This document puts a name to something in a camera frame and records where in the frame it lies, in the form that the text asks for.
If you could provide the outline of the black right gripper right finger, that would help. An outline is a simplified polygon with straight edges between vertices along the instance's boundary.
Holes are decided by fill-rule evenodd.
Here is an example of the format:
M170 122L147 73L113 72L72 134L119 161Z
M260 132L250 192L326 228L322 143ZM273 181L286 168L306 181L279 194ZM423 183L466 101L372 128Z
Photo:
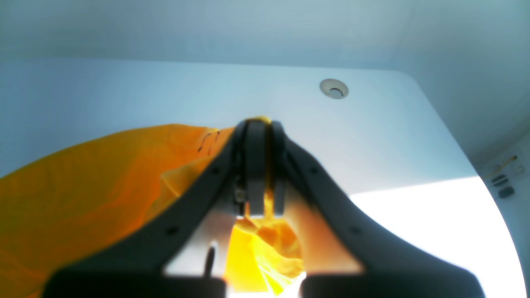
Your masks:
M283 216L300 241L301 298L482 298L475 275L392 234L354 205L323 166L271 125Z

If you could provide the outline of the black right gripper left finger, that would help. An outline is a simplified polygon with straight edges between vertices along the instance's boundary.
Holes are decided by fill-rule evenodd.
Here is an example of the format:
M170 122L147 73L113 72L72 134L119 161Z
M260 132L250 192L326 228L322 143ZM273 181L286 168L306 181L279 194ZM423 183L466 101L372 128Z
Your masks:
M225 298L237 219L265 215L271 125L237 125L220 154L167 210L51 277L45 298Z

